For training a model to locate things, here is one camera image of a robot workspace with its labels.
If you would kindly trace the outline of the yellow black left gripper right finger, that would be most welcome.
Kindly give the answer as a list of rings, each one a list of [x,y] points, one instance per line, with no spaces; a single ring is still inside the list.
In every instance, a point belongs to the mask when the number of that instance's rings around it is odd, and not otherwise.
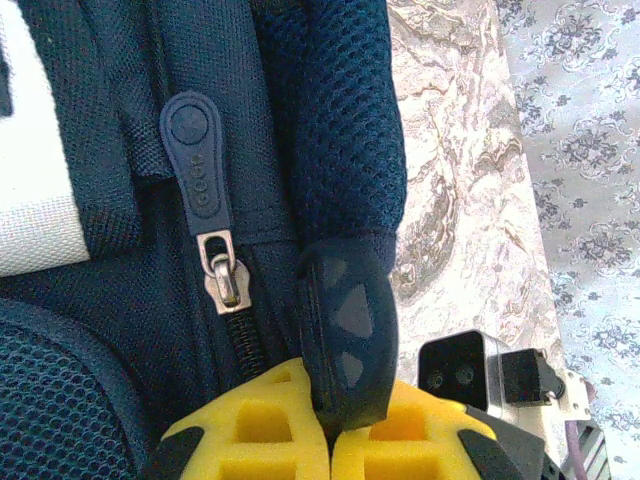
[[[332,480],[483,480],[502,449],[494,431],[460,403],[397,381],[387,418],[342,433],[332,453]]]

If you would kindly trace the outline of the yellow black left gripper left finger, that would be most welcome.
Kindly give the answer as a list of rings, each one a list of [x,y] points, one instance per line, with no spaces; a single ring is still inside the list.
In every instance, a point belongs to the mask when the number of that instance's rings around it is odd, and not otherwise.
[[[144,480],[330,480],[303,361],[286,361],[175,422]]]

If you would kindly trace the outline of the navy blue backpack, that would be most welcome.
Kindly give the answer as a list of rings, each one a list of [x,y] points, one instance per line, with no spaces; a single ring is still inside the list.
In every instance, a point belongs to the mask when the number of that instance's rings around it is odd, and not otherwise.
[[[406,189],[386,0],[0,0],[0,480],[144,480],[296,358],[331,458]]]

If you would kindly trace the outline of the aluminium side rail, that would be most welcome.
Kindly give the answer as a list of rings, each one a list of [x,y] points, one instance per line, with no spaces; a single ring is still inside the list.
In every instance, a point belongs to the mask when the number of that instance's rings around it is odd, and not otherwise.
[[[613,480],[603,431],[595,424],[578,424],[579,447],[588,480]]]

